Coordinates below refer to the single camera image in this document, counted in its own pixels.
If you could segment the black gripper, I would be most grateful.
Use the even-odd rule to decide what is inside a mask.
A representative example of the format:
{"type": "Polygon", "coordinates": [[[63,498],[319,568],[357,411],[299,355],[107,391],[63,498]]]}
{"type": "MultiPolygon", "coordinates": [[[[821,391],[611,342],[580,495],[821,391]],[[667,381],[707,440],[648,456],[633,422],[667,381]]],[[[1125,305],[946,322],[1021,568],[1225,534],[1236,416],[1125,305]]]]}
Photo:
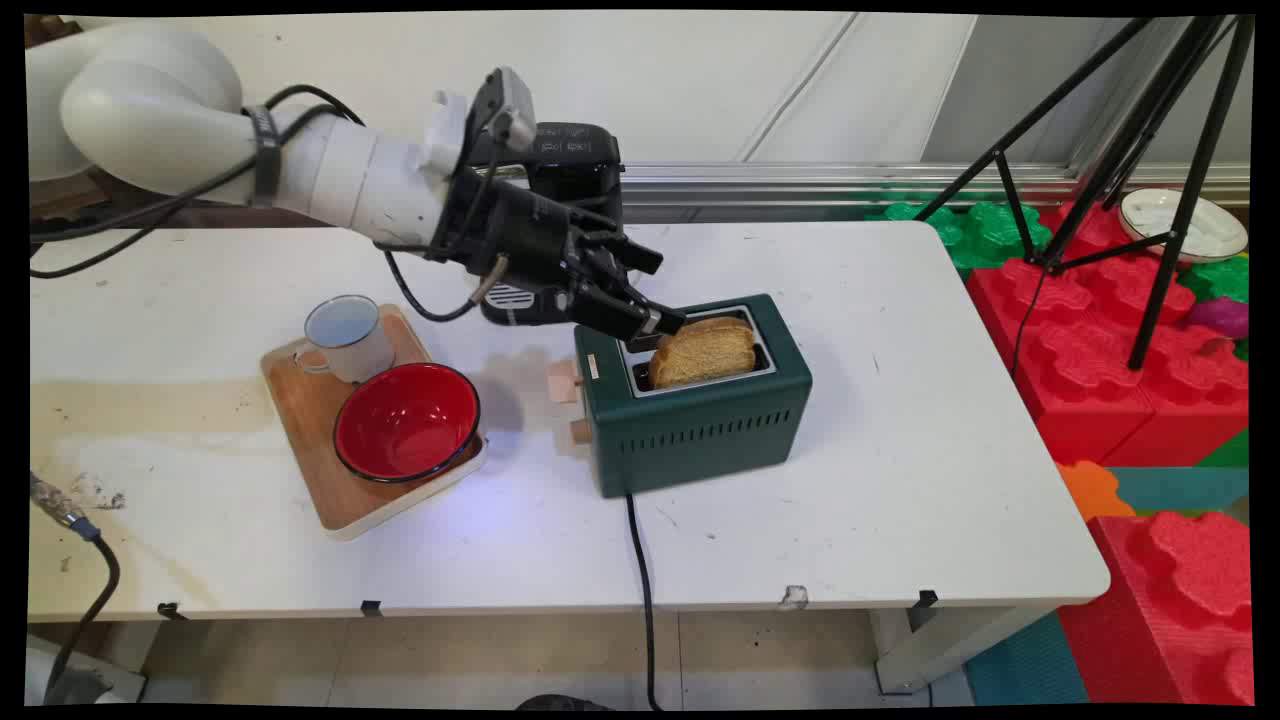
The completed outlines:
{"type": "Polygon", "coordinates": [[[477,279],[465,306],[477,307],[508,284],[562,299],[573,323],[625,343],[675,336],[686,324],[684,311],[631,297],[631,288],[622,297],[607,293],[607,277],[653,275],[664,258],[607,231],[596,199],[561,202],[475,170],[430,174],[428,186],[443,197],[428,256],[457,263],[477,279]]]}

